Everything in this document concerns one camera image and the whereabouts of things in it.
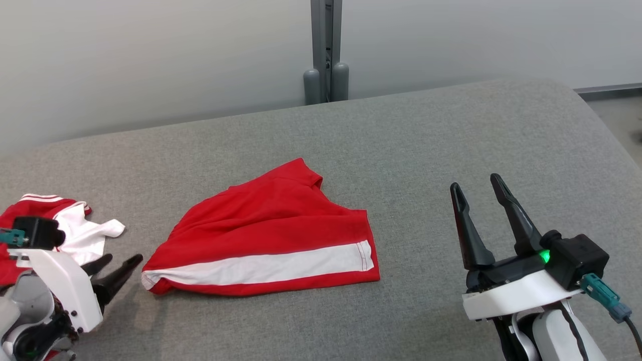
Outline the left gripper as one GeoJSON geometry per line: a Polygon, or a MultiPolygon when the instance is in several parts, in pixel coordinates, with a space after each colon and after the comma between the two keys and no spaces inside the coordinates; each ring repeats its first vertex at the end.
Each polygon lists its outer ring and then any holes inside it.
{"type": "Polygon", "coordinates": [[[104,254],[82,267],[64,252],[20,248],[10,249],[10,256],[18,257],[18,267],[32,269],[64,310],[75,311],[77,315],[70,317],[72,326],[87,333],[102,322],[100,307],[114,299],[143,261],[142,254],[136,254],[110,274],[90,283],[90,277],[99,274],[112,261],[112,254],[104,254]]]}

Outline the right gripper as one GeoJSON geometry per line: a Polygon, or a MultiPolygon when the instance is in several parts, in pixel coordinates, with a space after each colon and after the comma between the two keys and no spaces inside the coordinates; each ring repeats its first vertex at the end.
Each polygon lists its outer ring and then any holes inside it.
{"type": "Polygon", "coordinates": [[[467,317],[470,320],[502,317],[578,295],[580,288],[566,290],[544,270],[548,251],[542,251],[541,233],[500,174],[492,173],[490,180],[511,225],[517,256],[495,263],[495,256],[484,245],[470,217],[460,185],[452,183],[459,248],[463,267],[468,271],[468,290],[462,296],[467,317]]]}

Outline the red and white basketball jersey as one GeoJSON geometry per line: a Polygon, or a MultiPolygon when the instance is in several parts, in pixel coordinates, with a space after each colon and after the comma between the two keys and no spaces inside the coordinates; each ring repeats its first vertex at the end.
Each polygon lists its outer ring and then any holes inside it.
{"type": "Polygon", "coordinates": [[[89,220],[91,213],[92,209],[85,201],[58,195],[25,194],[0,213],[0,228],[11,228],[16,217],[55,220],[65,240],[52,251],[64,252],[83,265],[103,256],[107,238],[117,238],[125,231],[125,225],[116,219],[102,224],[89,220]]]}

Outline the red shorts with white stripe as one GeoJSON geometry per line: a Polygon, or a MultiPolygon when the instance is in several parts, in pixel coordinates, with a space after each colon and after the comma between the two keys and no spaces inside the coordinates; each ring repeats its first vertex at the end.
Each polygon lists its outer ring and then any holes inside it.
{"type": "Polygon", "coordinates": [[[195,204],[143,266],[143,288],[244,297],[379,281],[367,211],[322,185],[296,158],[195,204]]]}

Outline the grey metal partition post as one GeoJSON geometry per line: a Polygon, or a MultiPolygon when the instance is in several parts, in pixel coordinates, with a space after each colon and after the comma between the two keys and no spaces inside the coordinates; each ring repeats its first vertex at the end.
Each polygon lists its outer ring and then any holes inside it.
{"type": "Polygon", "coordinates": [[[348,64],[341,61],[343,0],[310,0],[312,68],[303,74],[306,105],[346,101],[348,64]]]}

